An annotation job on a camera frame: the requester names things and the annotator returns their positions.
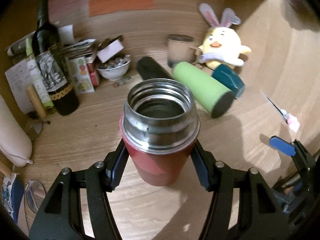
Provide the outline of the yellow chick bunny plush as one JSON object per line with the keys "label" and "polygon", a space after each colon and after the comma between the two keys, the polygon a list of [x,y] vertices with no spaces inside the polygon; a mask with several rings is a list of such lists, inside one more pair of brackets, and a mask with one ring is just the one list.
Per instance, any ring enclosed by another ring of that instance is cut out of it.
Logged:
{"label": "yellow chick bunny plush", "polygon": [[199,5],[199,12],[210,28],[196,51],[196,62],[205,64],[212,70],[221,64],[226,64],[232,69],[243,67],[245,62],[240,55],[250,53],[251,48],[241,44],[239,35],[231,28],[231,25],[241,23],[240,18],[231,8],[226,8],[222,12],[221,20],[218,20],[214,10],[207,3]]}

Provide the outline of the cream oval case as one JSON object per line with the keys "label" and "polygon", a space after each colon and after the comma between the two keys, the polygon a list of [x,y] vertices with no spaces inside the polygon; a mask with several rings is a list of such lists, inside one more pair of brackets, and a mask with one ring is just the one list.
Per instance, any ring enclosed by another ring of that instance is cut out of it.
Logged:
{"label": "cream oval case", "polygon": [[33,146],[30,138],[12,115],[1,96],[1,152],[18,167],[33,164],[30,159]]}

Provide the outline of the black cylindrical thermos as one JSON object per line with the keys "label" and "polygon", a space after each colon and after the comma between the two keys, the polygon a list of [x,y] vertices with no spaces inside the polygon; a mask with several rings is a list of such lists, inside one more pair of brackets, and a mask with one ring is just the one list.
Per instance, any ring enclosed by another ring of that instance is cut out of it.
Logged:
{"label": "black cylindrical thermos", "polygon": [[172,79],[171,75],[157,61],[149,56],[138,60],[136,69],[143,80]]}

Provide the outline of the white open small box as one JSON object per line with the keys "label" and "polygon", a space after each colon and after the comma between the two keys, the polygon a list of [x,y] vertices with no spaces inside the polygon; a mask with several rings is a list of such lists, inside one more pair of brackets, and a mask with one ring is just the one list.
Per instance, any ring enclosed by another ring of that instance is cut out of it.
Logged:
{"label": "white open small box", "polygon": [[100,62],[105,63],[114,55],[121,52],[124,49],[122,41],[123,37],[120,35],[110,40],[104,48],[99,48],[97,52],[97,57],[99,58]]}

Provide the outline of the fruit pattern box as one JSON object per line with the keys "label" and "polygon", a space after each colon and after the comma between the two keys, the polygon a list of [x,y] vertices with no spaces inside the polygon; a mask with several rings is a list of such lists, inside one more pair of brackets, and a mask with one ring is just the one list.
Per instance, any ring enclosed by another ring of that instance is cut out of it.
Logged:
{"label": "fruit pattern box", "polygon": [[77,95],[93,93],[94,87],[84,56],[67,58],[69,77]]}

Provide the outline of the blue patterned pouch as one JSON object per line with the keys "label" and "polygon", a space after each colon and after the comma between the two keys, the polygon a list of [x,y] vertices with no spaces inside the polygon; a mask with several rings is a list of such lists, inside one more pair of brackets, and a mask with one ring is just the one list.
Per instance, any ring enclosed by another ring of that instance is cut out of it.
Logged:
{"label": "blue patterned pouch", "polygon": [[21,201],[24,196],[24,186],[13,173],[11,177],[4,177],[2,183],[2,203],[9,216],[17,224]]}

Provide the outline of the orange sticky note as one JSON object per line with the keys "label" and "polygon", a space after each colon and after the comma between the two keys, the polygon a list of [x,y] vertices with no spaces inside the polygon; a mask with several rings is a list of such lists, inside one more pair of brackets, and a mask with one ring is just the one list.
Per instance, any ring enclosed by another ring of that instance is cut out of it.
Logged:
{"label": "orange sticky note", "polygon": [[110,14],[118,11],[149,10],[154,8],[154,0],[90,0],[89,17]]}

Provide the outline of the stack of papers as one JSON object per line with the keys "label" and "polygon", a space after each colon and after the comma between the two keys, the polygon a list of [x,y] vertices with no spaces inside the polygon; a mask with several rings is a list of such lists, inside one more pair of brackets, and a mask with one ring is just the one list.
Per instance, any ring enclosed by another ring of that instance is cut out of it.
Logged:
{"label": "stack of papers", "polygon": [[63,48],[63,54],[66,57],[83,56],[92,54],[96,51],[96,39],[86,39],[81,42],[66,46]]}

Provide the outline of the green cylindrical bottle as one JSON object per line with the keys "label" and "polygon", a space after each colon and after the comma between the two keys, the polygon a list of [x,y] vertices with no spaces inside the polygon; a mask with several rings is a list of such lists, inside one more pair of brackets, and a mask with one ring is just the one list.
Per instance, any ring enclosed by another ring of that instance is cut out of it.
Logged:
{"label": "green cylindrical bottle", "polygon": [[224,115],[235,100],[229,88],[188,62],[176,64],[172,69],[172,77],[190,89],[212,118]]}

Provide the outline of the teal hexagonal cup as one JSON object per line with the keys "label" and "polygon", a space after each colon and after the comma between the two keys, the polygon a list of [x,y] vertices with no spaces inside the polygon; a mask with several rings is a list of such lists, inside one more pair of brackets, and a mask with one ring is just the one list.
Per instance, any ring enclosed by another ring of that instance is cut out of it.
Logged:
{"label": "teal hexagonal cup", "polygon": [[245,91],[246,86],[240,76],[225,64],[220,64],[212,72],[212,78],[230,89],[237,99],[240,98]]}

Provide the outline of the beige mug with lid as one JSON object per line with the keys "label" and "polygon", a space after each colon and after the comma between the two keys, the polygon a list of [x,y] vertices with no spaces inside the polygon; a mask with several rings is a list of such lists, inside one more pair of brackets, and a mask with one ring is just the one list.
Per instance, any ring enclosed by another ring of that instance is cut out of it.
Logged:
{"label": "beige mug with lid", "polygon": [[173,68],[180,62],[193,63],[196,60],[194,38],[188,35],[170,34],[167,36],[167,64]]}

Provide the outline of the white handwritten note paper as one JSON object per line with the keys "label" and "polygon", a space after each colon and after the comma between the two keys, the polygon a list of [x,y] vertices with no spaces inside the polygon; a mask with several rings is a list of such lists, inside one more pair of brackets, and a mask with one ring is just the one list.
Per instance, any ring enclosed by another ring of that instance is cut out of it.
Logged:
{"label": "white handwritten note paper", "polygon": [[23,59],[8,69],[5,72],[5,77],[7,78],[9,87],[19,109],[24,114],[34,111],[35,108],[26,93],[26,89],[29,85],[33,84],[27,66],[27,60]]}

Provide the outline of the white bowl of pebbles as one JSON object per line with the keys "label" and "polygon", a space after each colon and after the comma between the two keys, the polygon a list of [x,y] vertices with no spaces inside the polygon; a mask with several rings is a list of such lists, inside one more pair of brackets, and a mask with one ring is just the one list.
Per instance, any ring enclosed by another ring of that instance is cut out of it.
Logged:
{"label": "white bowl of pebbles", "polygon": [[129,70],[131,56],[125,54],[123,57],[117,57],[109,60],[105,64],[97,68],[98,73],[105,79],[110,81],[120,80]]}

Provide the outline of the red steel thermos cup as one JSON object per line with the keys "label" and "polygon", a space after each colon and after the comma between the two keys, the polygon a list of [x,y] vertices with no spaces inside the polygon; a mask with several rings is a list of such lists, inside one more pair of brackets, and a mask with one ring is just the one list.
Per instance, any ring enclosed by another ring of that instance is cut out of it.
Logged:
{"label": "red steel thermos cup", "polygon": [[172,79],[140,82],[127,95],[119,131],[146,183],[173,184],[200,131],[192,92]]}

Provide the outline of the dark wine bottle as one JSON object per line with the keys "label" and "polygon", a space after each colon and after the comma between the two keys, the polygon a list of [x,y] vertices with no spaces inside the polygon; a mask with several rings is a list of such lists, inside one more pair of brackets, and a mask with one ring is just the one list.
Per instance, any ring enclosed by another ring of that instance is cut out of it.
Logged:
{"label": "dark wine bottle", "polygon": [[32,49],[44,86],[60,115],[73,113],[80,101],[69,78],[58,28],[49,20],[48,0],[41,0]]}

